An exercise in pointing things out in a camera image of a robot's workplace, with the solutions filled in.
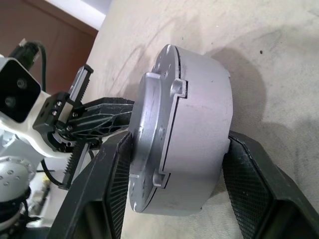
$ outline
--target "white wall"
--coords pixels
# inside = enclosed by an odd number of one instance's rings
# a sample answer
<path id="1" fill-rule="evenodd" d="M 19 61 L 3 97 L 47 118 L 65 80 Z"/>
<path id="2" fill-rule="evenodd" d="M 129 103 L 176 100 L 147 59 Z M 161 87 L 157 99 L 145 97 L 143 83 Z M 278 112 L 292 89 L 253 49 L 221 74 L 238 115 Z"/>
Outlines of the white wall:
<path id="1" fill-rule="evenodd" d="M 82 0 L 46 1 L 97 30 L 100 29 L 104 21 L 105 13 L 100 12 L 93 5 L 97 6 L 100 10 L 106 10 L 105 12 L 107 12 L 111 2 L 111 0 L 85 0 L 88 3 Z"/>

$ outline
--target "brown wall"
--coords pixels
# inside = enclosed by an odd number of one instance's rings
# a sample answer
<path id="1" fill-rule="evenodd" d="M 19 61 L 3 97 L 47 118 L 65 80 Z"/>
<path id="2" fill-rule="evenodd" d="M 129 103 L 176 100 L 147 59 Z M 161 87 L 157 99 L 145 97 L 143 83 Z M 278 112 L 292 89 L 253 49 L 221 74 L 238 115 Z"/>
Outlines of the brown wall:
<path id="1" fill-rule="evenodd" d="M 19 42 L 39 40 L 47 49 L 46 91 L 68 91 L 86 63 L 97 30 L 44 0 L 0 0 L 0 54 L 7 56 Z M 41 79 L 41 59 L 31 69 Z"/>

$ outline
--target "silver motor housing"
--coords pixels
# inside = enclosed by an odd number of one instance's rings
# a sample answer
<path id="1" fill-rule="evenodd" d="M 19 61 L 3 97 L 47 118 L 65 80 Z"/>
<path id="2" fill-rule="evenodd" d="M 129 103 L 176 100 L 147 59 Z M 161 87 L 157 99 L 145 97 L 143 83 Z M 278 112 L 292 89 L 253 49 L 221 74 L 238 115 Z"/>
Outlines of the silver motor housing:
<path id="1" fill-rule="evenodd" d="M 208 57 L 165 46 L 141 79 L 130 121 L 132 209 L 199 212 L 218 183 L 232 114 L 228 71 Z"/>

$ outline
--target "table surface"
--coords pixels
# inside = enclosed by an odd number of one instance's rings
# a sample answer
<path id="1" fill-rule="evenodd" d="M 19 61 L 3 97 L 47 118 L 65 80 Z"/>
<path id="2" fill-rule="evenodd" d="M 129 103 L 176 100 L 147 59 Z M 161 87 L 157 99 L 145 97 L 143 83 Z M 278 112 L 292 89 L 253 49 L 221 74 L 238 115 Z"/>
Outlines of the table surface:
<path id="1" fill-rule="evenodd" d="M 319 211 L 318 1 L 114 0 L 88 59 L 95 72 L 84 100 L 134 100 L 142 75 L 168 43 L 225 66 L 231 129 L 259 141 Z M 197 215 L 137 214 L 127 204 L 122 233 L 123 239 L 241 237 L 223 178 Z"/>

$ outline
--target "camera lens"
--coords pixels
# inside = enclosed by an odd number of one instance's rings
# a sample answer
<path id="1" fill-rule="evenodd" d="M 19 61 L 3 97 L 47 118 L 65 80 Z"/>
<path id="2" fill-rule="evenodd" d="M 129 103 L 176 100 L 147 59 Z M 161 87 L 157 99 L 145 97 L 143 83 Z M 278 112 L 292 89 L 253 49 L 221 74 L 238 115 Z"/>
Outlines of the camera lens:
<path id="1" fill-rule="evenodd" d="M 20 89 L 26 89 L 26 80 L 23 78 L 20 78 L 17 80 L 16 84 Z"/>
<path id="2" fill-rule="evenodd" d="M 8 97 L 5 99 L 5 105 L 6 105 L 8 108 L 13 108 L 13 107 L 15 106 L 15 97 L 8 96 Z"/>

